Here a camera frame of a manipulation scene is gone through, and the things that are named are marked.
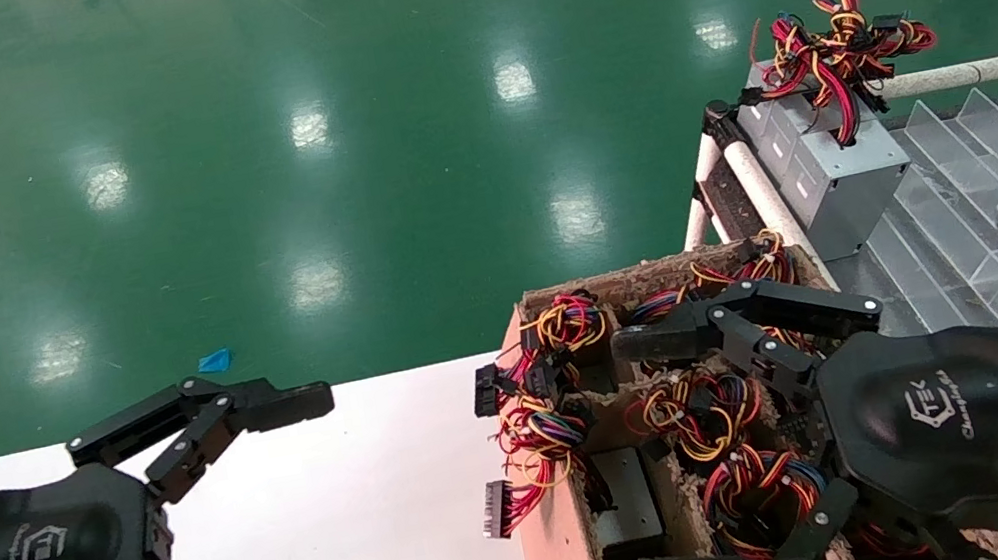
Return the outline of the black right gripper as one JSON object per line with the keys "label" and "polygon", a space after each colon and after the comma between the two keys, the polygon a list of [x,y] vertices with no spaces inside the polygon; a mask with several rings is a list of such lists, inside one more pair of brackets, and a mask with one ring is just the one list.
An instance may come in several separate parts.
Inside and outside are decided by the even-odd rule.
{"label": "black right gripper", "polygon": [[[634,363],[719,353],[789,402],[817,389],[840,466],[881,508],[916,527],[998,530],[998,327],[868,333],[881,313],[871,296],[744,280],[616,331],[611,347]],[[852,338],[822,364],[773,327]]]}

